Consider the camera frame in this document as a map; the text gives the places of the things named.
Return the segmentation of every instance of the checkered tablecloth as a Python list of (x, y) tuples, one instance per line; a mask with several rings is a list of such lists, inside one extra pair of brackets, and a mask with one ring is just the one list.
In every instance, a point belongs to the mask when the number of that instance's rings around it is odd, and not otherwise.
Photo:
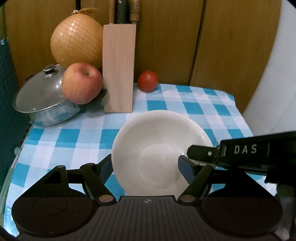
[[(234, 98), (223, 91), (191, 86), (160, 84), (151, 93), (144, 93), (134, 85), (132, 113), (104, 113), (103, 102), (92, 102), (73, 119), (56, 126), (31, 130), (13, 172), (5, 207), (4, 228), (17, 235), (11, 217), (14, 201), (56, 165), (77, 169), (81, 165), (100, 162), (111, 153), (112, 144), (125, 122), (141, 112), (170, 110), (198, 123), (208, 134), (212, 144), (222, 139), (252, 136), (235, 106)], [(252, 175), (264, 184), (264, 177)], [(125, 192), (114, 175), (106, 182), (107, 188), (118, 199)], [(81, 185), (70, 187), (83, 191)]]

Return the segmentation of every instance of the metal pot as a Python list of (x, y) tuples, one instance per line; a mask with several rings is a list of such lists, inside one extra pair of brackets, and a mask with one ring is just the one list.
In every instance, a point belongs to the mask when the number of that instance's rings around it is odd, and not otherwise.
[(16, 94), (13, 107), (31, 117), (35, 125), (50, 126), (68, 120), (80, 111), (66, 99), (61, 83), (65, 68), (48, 65), (30, 78)]

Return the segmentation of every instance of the brown knife handle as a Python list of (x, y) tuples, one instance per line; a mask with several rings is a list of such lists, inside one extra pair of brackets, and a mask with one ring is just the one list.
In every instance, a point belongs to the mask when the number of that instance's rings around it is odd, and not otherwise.
[(110, 0), (109, 23), (115, 23), (115, 5), (116, 5), (116, 0)]
[(130, 21), (138, 22), (140, 18), (141, 3), (140, 0), (129, 0), (130, 5)]

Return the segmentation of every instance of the pot lid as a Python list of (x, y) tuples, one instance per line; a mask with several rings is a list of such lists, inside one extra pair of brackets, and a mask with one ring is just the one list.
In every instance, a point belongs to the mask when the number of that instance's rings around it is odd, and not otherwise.
[(61, 87), (65, 70), (59, 64), (46, 66), (20, 89), (14, 99), (14, 108), (19, 112), (32, 113), (67, 101)]

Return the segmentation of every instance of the white bowl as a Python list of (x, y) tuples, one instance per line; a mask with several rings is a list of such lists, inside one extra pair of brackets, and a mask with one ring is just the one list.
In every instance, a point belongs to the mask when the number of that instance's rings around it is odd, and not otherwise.
[(112, 146), (114, 174), (131, 196), (175, 195), (188, 183), (178, 157), (191, 145), (212, 146), (205, 131), (181, 114), (154, 110), (127, 122)]

